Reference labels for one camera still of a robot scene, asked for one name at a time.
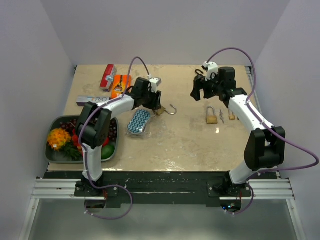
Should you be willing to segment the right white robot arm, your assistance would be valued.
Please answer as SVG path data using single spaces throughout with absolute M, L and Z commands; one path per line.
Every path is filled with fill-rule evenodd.
M 233 197 L 247 182 L 249 177 L 259 170 L 268 170 L 284 162 L 286 132 L 283 127 L 275 127 L 250 106 L 247 92 L 237 87 L 236 71 L 233 67 L 218 67 L 215 62 L 204 63 L 202 69 L 206 75 L 198 75 L 193 80 L 191 97 L 218 97 L 232 111 L 249 132 L 244 150 L 244 160 L 236 168 L 228 171 L 217 189 Z

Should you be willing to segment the astronaut keychain with keys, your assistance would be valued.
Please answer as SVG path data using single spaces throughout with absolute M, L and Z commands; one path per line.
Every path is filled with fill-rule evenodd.
M 222 109 L 219 110 L 219 119 L 222 121 L 222 123 L 225 123 L 224 113 Z

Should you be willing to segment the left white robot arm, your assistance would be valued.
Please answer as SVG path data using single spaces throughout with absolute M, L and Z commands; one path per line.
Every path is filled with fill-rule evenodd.
M 92 196 L 99 196 L 104 190 L 104 184 L 99 181 L 103 175 L 102 145 L 111 120 L 140 106 L 152 111 L 159 110 L 162 92 L 157 88 L 161 83 L 158 77 L 139 77 L 124 95 L 104 103 L 87 102 L 84 105 L 75 132 L 83 154 L 82 175 L 88 180 L 85 189 Z

